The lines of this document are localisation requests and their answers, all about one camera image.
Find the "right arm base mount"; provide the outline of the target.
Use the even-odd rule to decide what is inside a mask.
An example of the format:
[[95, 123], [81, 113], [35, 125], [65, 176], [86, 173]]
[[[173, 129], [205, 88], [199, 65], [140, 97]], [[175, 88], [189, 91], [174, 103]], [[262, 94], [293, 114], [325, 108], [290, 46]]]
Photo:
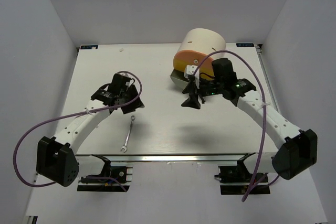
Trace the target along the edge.
[[[214, 178], [219, 181], [221, 195], [244, 195], [248, 189], [252, 174], [243, 172], [238, 166], [219, 166], [218, 174]], [[268, 195], [270, 188], [266, 176], [254, 189], [251, 195]]]

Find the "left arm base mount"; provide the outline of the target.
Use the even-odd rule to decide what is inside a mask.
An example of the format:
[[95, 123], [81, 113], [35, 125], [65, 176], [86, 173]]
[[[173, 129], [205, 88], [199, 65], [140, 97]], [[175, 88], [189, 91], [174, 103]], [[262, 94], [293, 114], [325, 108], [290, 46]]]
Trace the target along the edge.
[[126, 193], [132, 182], [133, 166], [112, 162], [100, 155], [78, 156], [77, 191]]

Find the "silver combination wrench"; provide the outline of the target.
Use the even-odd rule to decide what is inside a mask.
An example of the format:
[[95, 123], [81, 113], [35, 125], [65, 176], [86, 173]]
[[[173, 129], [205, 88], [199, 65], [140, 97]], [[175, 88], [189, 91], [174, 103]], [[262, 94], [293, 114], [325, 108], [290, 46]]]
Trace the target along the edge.
[[132, 132], [132, 128], [133, 128], [133, 125], [134, 125], [134, 121], [135, 121], [135, 115], [132, 115], [128, 133], [125, 137], [124, 144], [121, 146], [121, 149], [120, 149], [120, 152], [122, 152], [122, 153], [126, 153], [127, 150], [128, 150], [128, 142], [129, 142], [130, 135], [131, 135], [131, 132]]

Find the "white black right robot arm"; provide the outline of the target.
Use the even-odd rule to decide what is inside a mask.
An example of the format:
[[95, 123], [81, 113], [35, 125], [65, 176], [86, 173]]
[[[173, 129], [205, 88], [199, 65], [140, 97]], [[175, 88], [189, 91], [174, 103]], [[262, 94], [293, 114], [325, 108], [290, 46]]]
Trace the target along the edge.
[[185, 67], [188, 85], [184, 93], [189, 98], [183, 107], [200, 109], [207, 96], [220, 94], [235, 107], [250, 116], [269, 136], [278, 149], [274, 153], [249, 154], [237, 164], [238, 177], [247, 182], [260, 173], [276, 173], [290, 180], [317, 162], [318, 137], [313, 130], [302, 130], [290, 123], [272, 106], [263, 101], [259, 90], [247, 79], [238, 79], [227, 58], [212, 62], [213, 79], [200, 78], [197, 66]]

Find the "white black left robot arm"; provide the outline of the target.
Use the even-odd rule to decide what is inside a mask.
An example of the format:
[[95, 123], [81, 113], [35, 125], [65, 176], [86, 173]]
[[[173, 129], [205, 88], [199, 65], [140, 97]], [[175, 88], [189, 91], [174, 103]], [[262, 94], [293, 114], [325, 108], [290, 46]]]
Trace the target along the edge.
[[128, 71], [115, 73], [110, 83], [102, 85], [91, 96], [83, 112], [74, 115], [53, 137], [43, 137], [38, 142], [36, 172], [64, 187], [82, 177], [101, 182], [109, 180], [111, 168], [107, 158], [76, 154], [91, 132], [113, 111], [121, 109], [127, 114], [143, 108], [141, 92], [142, 83], [137, 76]]

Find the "orange top drawer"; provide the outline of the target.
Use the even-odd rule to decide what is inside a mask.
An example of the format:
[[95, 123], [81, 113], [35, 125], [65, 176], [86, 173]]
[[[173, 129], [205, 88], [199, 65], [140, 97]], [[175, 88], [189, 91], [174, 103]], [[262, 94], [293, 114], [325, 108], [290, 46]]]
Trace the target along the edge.
[[194, 50], [178, 51], [173, 59], [173, 68], [179, 71], [184, 70], [187, 65], [197, 65], [205, 59], [207, 54]]

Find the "grey bottom drawer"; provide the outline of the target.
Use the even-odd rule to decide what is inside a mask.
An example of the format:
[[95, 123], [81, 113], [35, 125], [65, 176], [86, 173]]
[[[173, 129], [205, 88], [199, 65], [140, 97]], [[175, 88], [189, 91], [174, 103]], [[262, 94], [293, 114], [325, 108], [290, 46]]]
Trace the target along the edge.
[[184, 77], [184, 73], [175, 69], [172, 70], [170, 79], [170, 89], [173, 91], [182, 92], [188, 84], [188, 80]]

